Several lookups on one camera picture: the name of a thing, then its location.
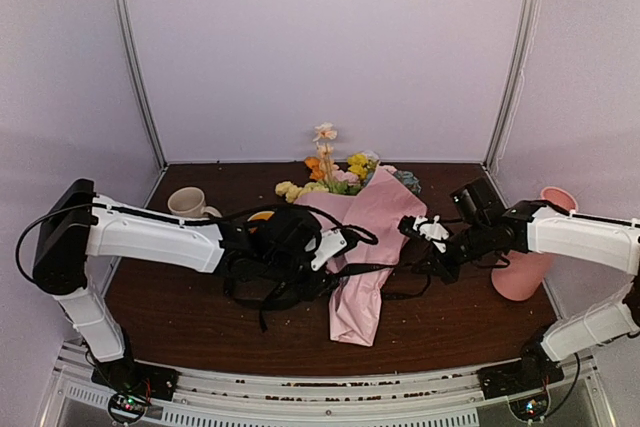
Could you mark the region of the pink wrapping paper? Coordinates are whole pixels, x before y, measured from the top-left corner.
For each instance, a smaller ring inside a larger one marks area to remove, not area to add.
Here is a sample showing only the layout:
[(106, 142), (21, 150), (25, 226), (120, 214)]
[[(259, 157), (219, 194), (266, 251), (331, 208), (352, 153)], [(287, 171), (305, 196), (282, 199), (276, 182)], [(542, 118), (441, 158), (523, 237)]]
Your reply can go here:
[(318, 208), (344, 225), (363, 227), (377, 236), (376, 245), (360, 243), (327, 264), (333, 273), (351, 264), (383, 267), (341, 280), (329, 300), (330, 339), (372, 346), (380, 320), (381, 288), (391, 274), (391, 268), (399, 263), (401, 250), (407, 242), (399, 232), (398, 224), (405, 216), (424, 216), (426, 204), (383, 168), (376, 169), (371, 180), (355, 196), (311, 192), (295, 203)]

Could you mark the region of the artificial flower bunch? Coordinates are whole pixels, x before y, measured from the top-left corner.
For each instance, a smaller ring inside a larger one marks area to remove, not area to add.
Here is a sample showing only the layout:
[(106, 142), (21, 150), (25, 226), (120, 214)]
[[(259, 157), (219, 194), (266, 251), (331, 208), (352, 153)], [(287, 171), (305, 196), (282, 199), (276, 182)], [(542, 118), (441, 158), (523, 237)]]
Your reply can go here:
[(372, 151), (360, 151), (348, 156), (345, 167), (341, 167), (334, 158), (333, 143), (337, 137), (338, 130), (332, 123), (324, 122), (315, 126), (312, 142), (316, 153), (304, 160), (309, 181), (304, 185), (292, 181), (279, 182), (274, 187), (274, 193), (290, 204), (312, 192), (355, 196), (372, 182), (377, 170), (387, 172), (413, 194), (421, 193), (420, 181), (414, 173), (383, 164)]

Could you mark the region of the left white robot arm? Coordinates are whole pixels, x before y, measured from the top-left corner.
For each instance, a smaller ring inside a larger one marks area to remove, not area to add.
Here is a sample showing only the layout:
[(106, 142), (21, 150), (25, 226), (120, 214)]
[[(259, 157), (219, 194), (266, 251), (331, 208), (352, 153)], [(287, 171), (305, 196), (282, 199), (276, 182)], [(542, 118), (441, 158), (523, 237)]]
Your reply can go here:
[(88, 179), (73, 182), (54, 206), (20, 234), (20, 274), (51, 295), (88, 346), (91, 361), (123, 391), (144, 380), (125, 329), (114, 319), (86, 271), (90, 258), (121, 257), (184, 267), (239, 282), (268, 280), (274, 290), (254, 302), (261, 313), (311, 300), (334, 285), (329, 261), (349, 243), (331, 215), (304, 206), (192, 218), (115, 201)]

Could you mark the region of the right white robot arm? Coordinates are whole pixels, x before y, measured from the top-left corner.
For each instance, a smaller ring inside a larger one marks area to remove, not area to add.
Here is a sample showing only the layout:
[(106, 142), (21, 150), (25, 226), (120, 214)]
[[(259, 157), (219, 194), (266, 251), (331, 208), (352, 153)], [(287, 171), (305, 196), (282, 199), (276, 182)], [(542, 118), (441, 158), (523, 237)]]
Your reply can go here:
[(631, 282), (585, 311), (552, 324), (522, 351), (512, 377), (519, 387), (535, 387), (551, 363), (595, 345), (639, 334), (639, 222), (579, 214), (545, 200), (512, 207), (462, 207), (466, 228), (452, 233), (439, 217), (405, 216), (399, 231), (430, 243), (428, 261), (446, 283), (460, 268), (488, 254), (552, 254), (623, 272)]

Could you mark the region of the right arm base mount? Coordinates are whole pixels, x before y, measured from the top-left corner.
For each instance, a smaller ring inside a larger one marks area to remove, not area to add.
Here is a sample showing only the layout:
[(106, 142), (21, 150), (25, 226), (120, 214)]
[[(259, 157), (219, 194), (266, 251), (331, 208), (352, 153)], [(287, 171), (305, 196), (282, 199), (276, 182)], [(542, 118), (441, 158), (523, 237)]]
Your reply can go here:
[(481, 368), (477, 377), (485, 400), (506, 398), (513, 416), (529, 423), (541, 421), (549, 413), (549, 387), (565, 378), (555, 364), (539, 371), (525, 368), (522, 361)]

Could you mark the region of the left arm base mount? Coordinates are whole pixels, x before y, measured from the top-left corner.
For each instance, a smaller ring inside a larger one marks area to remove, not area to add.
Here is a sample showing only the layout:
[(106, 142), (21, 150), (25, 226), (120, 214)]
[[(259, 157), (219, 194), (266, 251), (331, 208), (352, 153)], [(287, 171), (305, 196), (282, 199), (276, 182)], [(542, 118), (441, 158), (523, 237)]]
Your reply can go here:
[(131, 382), (109, 379), (94, 368), (91, 381), (108, 387), (110, 395), (106, 410), (113, 421), (133, 424), (150, 414), (160, 414), (161, 401), (173, 399), (179, 373), (167, 367), (139, 364)]

